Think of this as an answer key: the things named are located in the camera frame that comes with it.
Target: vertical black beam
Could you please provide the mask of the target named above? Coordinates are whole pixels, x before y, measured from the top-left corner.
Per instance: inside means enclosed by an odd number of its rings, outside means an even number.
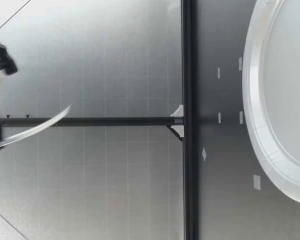
[[[199,175],[198,175],[198,110],[194,64],[196,64],[195,0],[182,2],[182,80],[184,104],[183,140],[183,191],[184,191],[184,238],[199,239]]]

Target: gray metal surface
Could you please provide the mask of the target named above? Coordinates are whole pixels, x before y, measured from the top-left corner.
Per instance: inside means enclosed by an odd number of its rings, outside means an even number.
[[[24,3],[0,1],[0,25]],[[182,103],[179,0],[33,0],[0,41],[19,67],[1,117],[68,104],[69,117],[166,117]],[[49,129],[0,152],[0,212],[31,240],[180,240],[182,155],[166,127]],[[14,237],[0,220],[0,240]]]
[[[281,193],[261,169],[240,124],[243,56],[254,0],[196,1],[200,116],[200,239],[300,240],[300,204]],[[222,121],[218,124],[218,113]],[[260,191],[254,175],[261,177]]]
[[[158,117],[182,103],[179,0],[35,0],[0,41],[19,67],[1,89],[2,116],[73,104],[70,117]]]
[[[0,213],[30,240],[180,240],[182,160],[166,127],[50,128],[0,151]]]

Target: diagonal cable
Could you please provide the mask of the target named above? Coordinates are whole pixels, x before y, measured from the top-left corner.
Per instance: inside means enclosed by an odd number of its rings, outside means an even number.
[[[6,25],[15,15],[17,15],[31,0],[28,0],[25,4],[23,4],[14,14],[11,15],[1,26],[0,29]]]

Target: white triangular clip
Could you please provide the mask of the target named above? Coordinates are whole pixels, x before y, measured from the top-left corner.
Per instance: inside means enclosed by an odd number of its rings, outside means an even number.
[[[175,117],[175,118],[183,117],[184,116],[184,106],[179,105],[177,110],[175,110],[175,112],[172,113],[170,116]],[[173,125],[173,126],[171,126],[171,128],[179,134],[180,138],[185,137],[185,126],[183,126],[183,125]]]

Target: white rim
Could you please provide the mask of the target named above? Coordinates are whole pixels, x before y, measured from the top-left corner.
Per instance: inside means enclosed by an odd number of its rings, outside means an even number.
[[[263,56],[269,33],[285,0],[258,0],[245,42],[242,91],[249,136],[255,154],[270,180],[300,202],[300,164],[284,151],[271,128],[262,89]]]

